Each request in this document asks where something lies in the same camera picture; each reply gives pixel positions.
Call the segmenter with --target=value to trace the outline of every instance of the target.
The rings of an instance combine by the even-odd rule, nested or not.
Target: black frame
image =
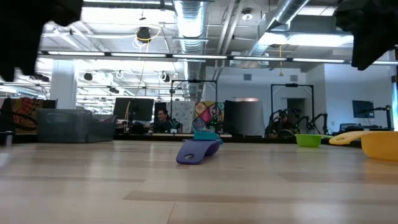
[[[299,86],[302,87],[310,87],[311,88],[311,100],[312,100],[312,119],[315,117],[315,108],[314,108],[314,99],[313,99],[313,85],[300,85],[296,83],[287,83],[287,84],[271,84],[271,113],[274,112],[274,86],[284,86],[289,88],[297,88]]]
[[[170,119],[172,119],[173,117],[173,84],[175,82],[187,82],[187,83],[214,83],[216,84],[216,114],[218,112],[218,85],[217,85],[217,81],[216,80],[172,80],[172,87],[170,90]]]

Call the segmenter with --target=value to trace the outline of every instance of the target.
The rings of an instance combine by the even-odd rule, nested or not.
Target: white column
[[[50,99],[58,100],[57,109],[75,109],[78,70],[72,60],[54,60]]]

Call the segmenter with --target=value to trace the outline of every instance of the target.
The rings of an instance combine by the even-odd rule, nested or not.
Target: ceiling
[[[262,15],[269,13],[277,7],[278,0],[243,0],[243,8],[250,8],[253,18],[245,21],[241,18],[241,12],[235,12],[239,16],[237,26],[234,30],[234,38],[228,46],[227,54],[232,52],[244,52],[249,50],[257,39],[257,27],[261,22]],[[300,14],[332,16],[337,0],[311,0]],[[206,11],[206,54],[215,54],[223,30],[223,14],[230,1],[216,0],[209,3]],[[149,27],[153,38],[148,45],[140,45],[135,42],[135,33],[140,27]],[[163,52],[180,53],[179,41],[172,37],[178,37],[176,18],[173,11],[161,11],[151,9],[132,8],[99,8],[84,7],[81,21],[70,27],[60,27],[53,22],[45,25],[41,50],[72,50],[72,51],[107,51],[107,52]],[[270,56],[303,57],[303,58],[348,58],[351,48],[346,47],[309,47],[299,45],[282,45],[280,48],[269,47],[267,52]],[[37,62],[37,71],[51,78],[52,59],[40,59]],[[153,86],[158,88],[170,88],[169,83],[159,79],[164,72],[173,79],[185,79],[184,64],[181,61],[174,62],[143,62],[143,61],[115,61],[115,60],[79,60],[80,77],[79,85],[107,84],[97,80],[88,82],[84,74],[106,73],[113,76],[111,82],[120,86]],[[289,68],[308,69],[307,63],[286,63]],[[280,63],[270,63],[269,68],[279,68]],[[38,83],[28,77],[18,75],[18,83]],[[45,95],[48,87],[24,88]],[[124,95],[135,95],[137,88],[123,88]],[[106,88],[88,88],[79,90],[78,94],[84,95],[109,95]],[[147,95],[169,95],[168,90],[154,90]],[[145,95],[143,90],[137,91],[137,95]]]

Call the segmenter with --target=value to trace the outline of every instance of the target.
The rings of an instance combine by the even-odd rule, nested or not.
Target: green bowl
[[[322,138],[332,138],[332,136],[320,134],[296,134],[297,144],[300,147],[319,147]]]

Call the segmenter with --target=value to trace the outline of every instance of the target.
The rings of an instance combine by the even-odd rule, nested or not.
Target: computer monitor
[[[354,118],[374,118],[373,102],[353,100]]]
[[[113,115],[118,119],[152,121],[153,99],[116,98]]]

